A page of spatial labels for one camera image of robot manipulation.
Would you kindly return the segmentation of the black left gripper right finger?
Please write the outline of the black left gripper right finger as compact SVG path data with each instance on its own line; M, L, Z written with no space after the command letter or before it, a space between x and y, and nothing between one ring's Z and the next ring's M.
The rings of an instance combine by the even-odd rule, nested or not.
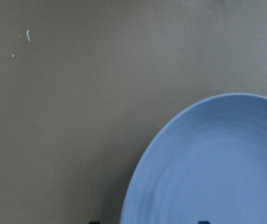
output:
M198 224L210 224L210 222L207 220L204 220L204 221L198 221Z

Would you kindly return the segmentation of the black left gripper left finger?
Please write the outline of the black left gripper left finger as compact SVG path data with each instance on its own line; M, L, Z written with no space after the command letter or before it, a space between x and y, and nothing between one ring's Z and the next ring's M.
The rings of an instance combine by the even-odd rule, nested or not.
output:
M89 222L89 224L100 224L100 222L99 221L91 221L91 222Z

